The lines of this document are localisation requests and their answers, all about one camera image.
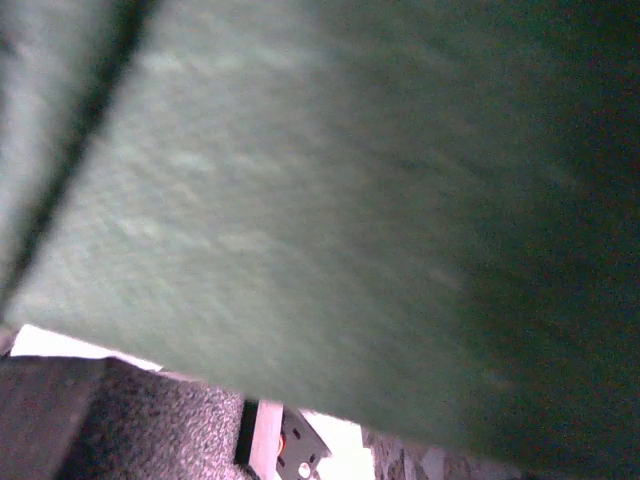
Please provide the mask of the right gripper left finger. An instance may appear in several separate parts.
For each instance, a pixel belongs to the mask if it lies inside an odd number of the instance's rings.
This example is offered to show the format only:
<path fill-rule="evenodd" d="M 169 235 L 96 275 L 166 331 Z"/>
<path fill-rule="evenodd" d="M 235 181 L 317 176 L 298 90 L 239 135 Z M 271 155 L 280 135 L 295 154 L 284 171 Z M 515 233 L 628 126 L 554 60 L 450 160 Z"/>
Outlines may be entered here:
<path fill-rule="evenodd" d="M 252 479 L 244 399 L 115 359 L 1 362 L 4 479 Z"/>

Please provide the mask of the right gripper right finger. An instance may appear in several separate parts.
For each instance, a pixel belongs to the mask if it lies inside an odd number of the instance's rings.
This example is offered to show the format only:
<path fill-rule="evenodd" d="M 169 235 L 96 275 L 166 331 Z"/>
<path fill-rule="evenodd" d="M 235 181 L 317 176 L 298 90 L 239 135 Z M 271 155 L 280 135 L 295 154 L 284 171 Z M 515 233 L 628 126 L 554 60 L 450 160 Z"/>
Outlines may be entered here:
<path fill-rule="evenodd" d="M 422 446 L 362 428 L 362 440 L 373 456 L 376 479 L 490 480 L 527 479 L 525 472 L 439 446 Z"/>

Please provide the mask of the dark green cap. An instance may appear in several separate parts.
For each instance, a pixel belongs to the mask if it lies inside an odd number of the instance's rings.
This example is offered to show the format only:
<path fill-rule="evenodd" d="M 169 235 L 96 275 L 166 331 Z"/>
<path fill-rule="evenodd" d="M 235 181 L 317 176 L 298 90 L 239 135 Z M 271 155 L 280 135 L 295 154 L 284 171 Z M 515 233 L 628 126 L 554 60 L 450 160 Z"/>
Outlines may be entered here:
<path fill-rule="evenodd" d="M 5 1 L 1 318 L 639 475 L 635 1 Z"/>

